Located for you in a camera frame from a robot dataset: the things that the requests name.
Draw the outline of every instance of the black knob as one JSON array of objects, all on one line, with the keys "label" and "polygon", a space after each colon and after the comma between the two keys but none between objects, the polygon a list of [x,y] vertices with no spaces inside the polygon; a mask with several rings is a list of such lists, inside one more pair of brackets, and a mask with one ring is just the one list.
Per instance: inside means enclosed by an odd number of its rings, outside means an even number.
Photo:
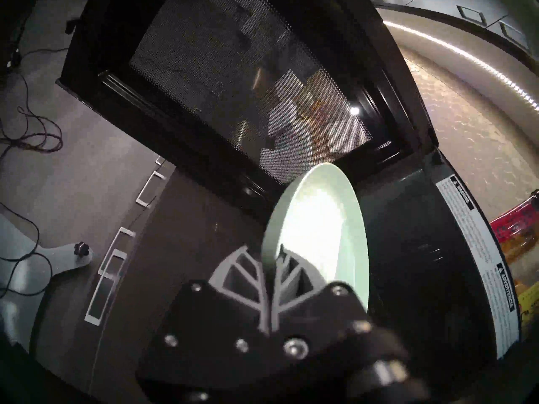
[{"label": "black knob", "polygon": [[78,242],[75,245],[75,255],[78,257],[88,256],[90,254],[90,246],[84,242]]}]

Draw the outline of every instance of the metal stand base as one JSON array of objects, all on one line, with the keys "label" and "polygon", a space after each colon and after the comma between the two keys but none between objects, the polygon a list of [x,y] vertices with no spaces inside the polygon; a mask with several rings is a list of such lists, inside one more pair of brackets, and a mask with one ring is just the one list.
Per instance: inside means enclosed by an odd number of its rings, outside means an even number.
[{"label": "metal stand base", "polygon": [[[0,214],[0,256],[4,258],[20,258],[30,252],[35,242],[19,231],[6,217]],[[80,268],[92,261],[93,251],[90,249],[87,256],[74,254],[75,243],[52,249],[43,249],[38,246],[36,253],[46,256],[52,265],[53,276],[61,272]],[[14,262],[0,260],[0,292],[7,284]],[[48,284],[50,272],[45,259],[34,255],[17,266],[9,288],[19,292],[36,292]],[[0,299],[0,329],[6,333],[9,341],[20,343],[28,352],[30,335],[36,318],[43,292],[31,297],[25,297],[14,292],[7,292]]]}]

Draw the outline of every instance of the yellow package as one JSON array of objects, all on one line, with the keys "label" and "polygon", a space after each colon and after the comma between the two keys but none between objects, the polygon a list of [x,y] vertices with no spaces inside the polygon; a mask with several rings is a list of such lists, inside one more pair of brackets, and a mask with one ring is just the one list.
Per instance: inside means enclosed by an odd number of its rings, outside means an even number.
[{"label": "yellow package", "polygon": [[528,336],[528,331],[534,318],[539,316],[539,282],[519,295],[519,308],[522,318],[522,338]]}]

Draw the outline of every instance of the light strip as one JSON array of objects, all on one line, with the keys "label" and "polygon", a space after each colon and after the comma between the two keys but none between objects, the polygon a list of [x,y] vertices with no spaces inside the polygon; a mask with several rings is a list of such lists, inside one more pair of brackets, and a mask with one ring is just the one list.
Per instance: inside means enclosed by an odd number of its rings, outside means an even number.
[{"label": "light strip", "polygon": [[482,67],[484,70],[489,71],[489,73],[491,73],[495,77],[497,77],[502,83],[504,83],[506,86],[511,88],[514,92],[516,92],[526,104],[529,104],[533,109],[535,109],[536,112],[539,112],[539,105],[537,104],[537,102],[534,101],[526,92],[524,92],[524,90],[522,88],[520,88],[517,84],[515,84],[513,81],[511,81],[505,75],[503,75],[499,70],[494,69],[489,64],[483,62],[482,60],[476,58],[475,56],[470,55],[468,52],[465,52],[464,50],[459,49],[456,46],[450,45],[449,43],[447,43],[447,42],[445,42],[443,40],[437,39],[436,37],[432,37],[432,36],[426,35],[425,33],[421,33],[420,31],[410,29],[410,28],[405,27],[405,26],[401,26],[400,24],[395,24],[395,23],[392,23],[390,21],[384,21],[384,24],[387,25],[387,26],[390,26],[390,27],[394,27],[395,29],[404,30],[404,31],[406,31],[408,33],[412,33],[413,35],[423,37],[424,39],[433,41],[433,42],[439,44],[440,46],[443,46],[443,47],[445,47],[445,48],[447,48],[449,50],[452,50],[453,52],[455,52],[455,53],[465,57],[466,59],[474,62],[475,64]]}]

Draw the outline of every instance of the perforated mesh screen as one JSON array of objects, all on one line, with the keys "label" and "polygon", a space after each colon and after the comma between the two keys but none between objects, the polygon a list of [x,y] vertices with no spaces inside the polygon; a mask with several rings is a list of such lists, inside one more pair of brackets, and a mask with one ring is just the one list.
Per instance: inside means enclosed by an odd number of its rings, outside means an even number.
[{"label": "perforated mesh screen", "polygon": [[282,183],[370,138],[264,0],[166,0],[130,65]]}]

